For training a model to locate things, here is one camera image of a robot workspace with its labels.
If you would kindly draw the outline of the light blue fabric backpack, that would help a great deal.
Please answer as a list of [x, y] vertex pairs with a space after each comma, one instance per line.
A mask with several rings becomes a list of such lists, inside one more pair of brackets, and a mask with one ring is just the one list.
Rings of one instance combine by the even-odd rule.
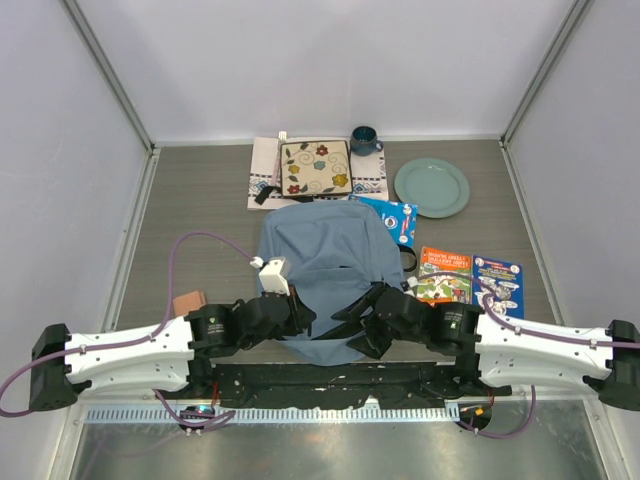
[[286, 275], [302, 303], [316, 314], [310, 333], [281, 343], [296, 358], [317, 366], [356, 362], [364, 354], [348, 346], [361, 334], [325, 335], [342, 324], [332, 316], [365, 295], [376, 282], [400, 287], [405, 280], [399, 242], [384, 223], [386, 207], [402, 221], [408, 209], [395, 202], [351, 195], [347, 200], [295, 202], [264, 218], [257, 255], [283, 257]]

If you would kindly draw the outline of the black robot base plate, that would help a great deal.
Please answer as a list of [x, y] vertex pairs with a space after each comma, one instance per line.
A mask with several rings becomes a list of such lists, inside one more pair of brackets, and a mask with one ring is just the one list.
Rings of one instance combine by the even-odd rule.
[[384, 409], [440, 407], [449, 400], [507, 397], [512, 388], [488, 387], [455, 366], [436, 362], [221, 364], [206, 385], [227, 408], [345, 410], [372, 398]]

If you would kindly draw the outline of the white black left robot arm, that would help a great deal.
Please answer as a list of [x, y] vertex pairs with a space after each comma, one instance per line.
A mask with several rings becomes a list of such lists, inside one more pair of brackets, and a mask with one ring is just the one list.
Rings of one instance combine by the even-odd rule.
[[73, 334], [64, 324], [50, 325], [32, 349], [29, 408], [57, 410], [82, 394], [140, 389], [182, 390], [200, 399], [212, 389], [211, 360], [306, 333], [315, 318], [290, 291], [206, 304], [164, 325], [110, 333]]

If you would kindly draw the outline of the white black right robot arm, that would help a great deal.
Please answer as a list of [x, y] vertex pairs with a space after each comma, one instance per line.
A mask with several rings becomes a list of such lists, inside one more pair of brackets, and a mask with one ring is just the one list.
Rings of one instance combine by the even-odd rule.
[[591, 390], [605, 405], [639, 408], [639, 331], [628, 321], [571, 328], [500, 316], [459, 302], [430, 305], [376, 282], [333, 315], [327, 339], [379, 359], [395, 340], [453, 357], [451, 380], [465, 395], [484, 386]]

